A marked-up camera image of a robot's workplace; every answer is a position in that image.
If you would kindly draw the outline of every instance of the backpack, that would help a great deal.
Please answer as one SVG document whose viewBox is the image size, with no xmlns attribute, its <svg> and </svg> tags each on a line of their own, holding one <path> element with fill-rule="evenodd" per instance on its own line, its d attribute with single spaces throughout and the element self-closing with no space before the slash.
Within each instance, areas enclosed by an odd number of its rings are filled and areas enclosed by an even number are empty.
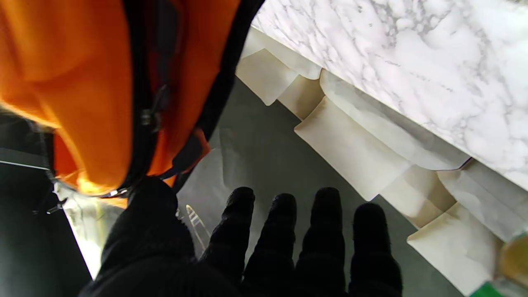
<svg viewBox="0 0 528 297">
<path fill-rule="evenodd" d="M 210 150 L 263 0 L 0 0 L 0 103 L 50 127 L 55 182 L 177 191 Z"/>
</svg>

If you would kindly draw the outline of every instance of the floor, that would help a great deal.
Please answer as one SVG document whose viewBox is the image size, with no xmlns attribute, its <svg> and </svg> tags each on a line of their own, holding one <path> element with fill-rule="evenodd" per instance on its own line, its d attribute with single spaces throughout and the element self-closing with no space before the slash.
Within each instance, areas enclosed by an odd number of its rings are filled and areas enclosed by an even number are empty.
<svg viewBox="0 0 528 297">
<path fill-rule="evenodd" d="M 278 101 L 265 106 L 243 83 L 236 81 L 231 98 L 211 139 L 212 152 L 195 168 L 178 194 L 180 214 L 194 225 L 197 252 L 208 243 L 220 220 L 228 195 L 239 186 L 253 188 L 257 197 L 251 225 L 251 255 L 273 197 L 282 192 L 297 198 L 297 242 L 309 227 L 315 192 L 321 187 L 339 189 L 343 204 L 346 259 L 353 254 L 352 218 L 364 200 L 309 145 L 294 133 L 297 119 Z M 436 269 L 407 243 L 416 229 L 380 196 L 373 202 L 385 210 L 392 250 L 403 273 L 404 296 L 461 296 Z M 345 264 L 347 273 L 350 263 Z"/>
</svg>

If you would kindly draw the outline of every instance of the white marble surface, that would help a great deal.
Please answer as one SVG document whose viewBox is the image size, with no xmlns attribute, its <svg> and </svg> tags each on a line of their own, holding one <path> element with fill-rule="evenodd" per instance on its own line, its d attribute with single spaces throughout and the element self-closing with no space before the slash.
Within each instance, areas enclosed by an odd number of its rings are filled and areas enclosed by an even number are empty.
<svg viewBox="0 0 528 297">
<path fill-rule="evenodd" d="M 528 4 L 267 0 L 253 26 L 528 189 Z"/>
</svg>

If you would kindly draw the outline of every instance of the white paper bag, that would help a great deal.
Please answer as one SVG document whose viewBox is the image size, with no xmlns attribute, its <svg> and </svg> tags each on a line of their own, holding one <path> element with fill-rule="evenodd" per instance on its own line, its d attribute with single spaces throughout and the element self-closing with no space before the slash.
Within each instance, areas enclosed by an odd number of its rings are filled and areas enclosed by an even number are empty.
<svg viewBox="0 0 528 297">
<path fill-rule="evenodd" d="M 502 242 L 459 203 L 407 238 L 463 295 L 495 275 Z"/>
<path fill-rule="evenodd" d="M 258 41 L 259 45 L 268 50 L 291 70 L 297 72 L 307 79 L 319 79 L 321 66 L 306 59 L 284 44 L 276 41 L 275 39 L 253 27 L 249 30 L 248 38 Z"/>
<path fill-rule="evenodd" d="M 444 188 L 435 171 L 413 165 L 380 195 L 420 229 L 438 218 L 456 200 Z"/>
<path fill-rule="evenodd" d="M 432 132 L 324 69 L 320 82 L 336 106 L 412 163 L 430 170 L 453 170 L 469 159 Z"/>
<path fill-rule="evenodd" d="M 475 160 L 438 172 L 455 199 L 505 242 L 528 221 L 528 192 Z"/>
<path fill-rule="evenodd" d="M 295 133 L 366 201 L 376 197 L 411 165 L 326 97 L 295 127 Z"/>
<path fill-rule="evenodd" d="M 265 49 L 241 59 L 236 74 L 266 105 L 277 100 L 298 75 Z"/>
<path fill-rule="evenodd" d="M 305 119 L 324 96 L 319 80 L 311 80 L 299 75 L 277 100 L 299 119 Z"/>
</svg>

